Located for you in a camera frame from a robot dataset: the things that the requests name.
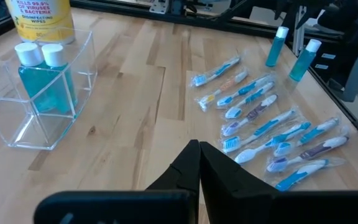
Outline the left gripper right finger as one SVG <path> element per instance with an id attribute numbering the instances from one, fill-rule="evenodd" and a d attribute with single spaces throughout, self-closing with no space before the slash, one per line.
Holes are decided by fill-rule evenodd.
<path id="1" fill-rule="evenodd" d="M 210 223 L 354 223 L 358 191 L 281 192 L 202 141 L 200 176 Z"/>

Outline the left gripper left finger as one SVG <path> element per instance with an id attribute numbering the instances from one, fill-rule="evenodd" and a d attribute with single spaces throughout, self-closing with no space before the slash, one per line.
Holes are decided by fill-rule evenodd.
<path id="1" fill-rule="evenodd" d="M 35 223 L 195 223 L 201 149 L 191 140 L 144 190 L 76 190 L 52 194 L 35 209 Z"/>

